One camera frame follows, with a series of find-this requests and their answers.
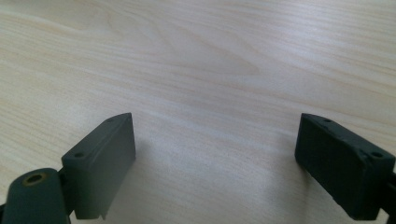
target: wood grain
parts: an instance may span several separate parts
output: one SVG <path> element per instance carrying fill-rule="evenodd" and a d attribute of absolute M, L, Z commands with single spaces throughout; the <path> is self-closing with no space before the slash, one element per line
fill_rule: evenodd
<path fill-rule="evenodd" d="M 299 118 L 396 154 L 395 22 L 385 0 L 1 1 L 0 202 L 132 112 L 107 221 L 73 223 L 355 223 L 296 164 Z"/>

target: wooden table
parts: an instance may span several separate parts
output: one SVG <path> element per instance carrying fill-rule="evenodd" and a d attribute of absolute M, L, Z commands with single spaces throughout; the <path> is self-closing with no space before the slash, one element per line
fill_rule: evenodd
<path fill-rule="evenodd" d="M 132 112 L 107 221 L 73 223 L 356 223 L 296 164 L 298 125 L 396 154 L 395 24 L 391 0 L 1 1 L 0 202 Z"/>

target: mounting hole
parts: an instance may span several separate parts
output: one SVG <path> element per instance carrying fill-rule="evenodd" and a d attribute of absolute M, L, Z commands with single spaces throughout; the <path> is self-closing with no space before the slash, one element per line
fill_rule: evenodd
<path fill-rule="evenodd" d="M 379 152 L 372 152 L 372 155 L 377 158 L 382 158 L 382 154 Z"/>
<path fill-rule="evenodd" d="M 78 152 L 78 153 L 75 154 L 76 158 L 81 158 L 83 156 L 84 156 L 84 153 L 82 153 L 82 152 Z"/>
<path fill-rule="evenodd" d="M 32 174 L 24 178 L 22 183 L 24 186 L 30 187 L 42 182 L 46 177 L 47 175 L 45 173 Z"/>

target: rectangular black block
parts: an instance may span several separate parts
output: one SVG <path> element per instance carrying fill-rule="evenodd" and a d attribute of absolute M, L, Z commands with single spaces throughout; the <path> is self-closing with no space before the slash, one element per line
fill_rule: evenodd
<path fill-rule="evenodd" d="M 63 172 L 77 185 L 78 219 L 106 215 L 134 159 L 130 113 L 105 120 L 62 157 Z"/>
<path fill-rule="evenodd" d="M 332 120 L 302 114 L 295 158 L 350 217 L 376 219 L 394 156 Z"/>

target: black plastic part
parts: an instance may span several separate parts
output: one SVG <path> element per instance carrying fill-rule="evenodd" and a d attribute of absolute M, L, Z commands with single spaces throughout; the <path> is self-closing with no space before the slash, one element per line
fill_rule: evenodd
<path fill-rule="evenodd" d="M 17 178 L 0 206 L 0 224 L 65 224 L 105 217 L 135 158 L 130 113 L 107 119 L 67 152 L 59 172 L 46 168 Z"/>
<path fill-rule="evenodd" d="M 295 158 L 356 220 L 374 220 L 395 158 L 319 116 L 302 114 Z"/>
<path fill-rule="evenodd" d="M 383 190 L 381 207 L 389 214 L 389 220 L 396 223 L 396 174 L 392 174 Z"/>
<path fill-rule="evenodd" d="M 61 181 L 56 170 L 35 170 L 12 182 L 2 224 L 23 223 L 69 223 Z"/>
<path fill-rule="evenodd" d="M 62 157 L 67 181 L 76 183 L 78 219 L 105 218 L 134 158 L 130 113 L 105 120 Z"/>

